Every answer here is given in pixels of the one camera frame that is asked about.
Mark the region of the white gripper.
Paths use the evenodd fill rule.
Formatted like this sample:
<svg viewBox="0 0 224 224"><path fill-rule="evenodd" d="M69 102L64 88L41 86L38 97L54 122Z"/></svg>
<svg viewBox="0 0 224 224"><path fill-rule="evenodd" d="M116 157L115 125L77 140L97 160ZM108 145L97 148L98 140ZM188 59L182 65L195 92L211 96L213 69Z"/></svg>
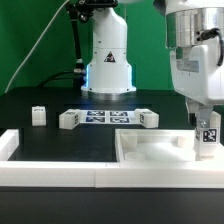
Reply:
<svg viewBox="0 0 224 224"><path fill-rule="evenodd" d="M207 129L212 108L205 105L224 104L224 64L217 65L218 45L194 46L185 59L176 56L176 52L170 52L172 82L176 92L188 97L185 99L188 122L196 126L197 121L198 129ZM204 105L198 107L196 101Z"/></svg>

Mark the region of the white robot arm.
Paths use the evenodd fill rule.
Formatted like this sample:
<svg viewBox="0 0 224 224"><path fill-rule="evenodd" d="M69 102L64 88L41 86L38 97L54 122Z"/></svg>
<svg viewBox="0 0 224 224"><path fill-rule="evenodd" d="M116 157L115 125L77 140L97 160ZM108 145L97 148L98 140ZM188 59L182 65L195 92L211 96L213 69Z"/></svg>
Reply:
<svg viewBox="0 0 224 224"><path fill-rule="evenodd" d="M76 0L82 22L93 20L93 57L83 93L116 100L134 92L126 59L127 24L114 8L140 0ZM152 0L166 20L172 82L186 97L188 119L211 126L213 107L224 104L224 0Z"/></svg>

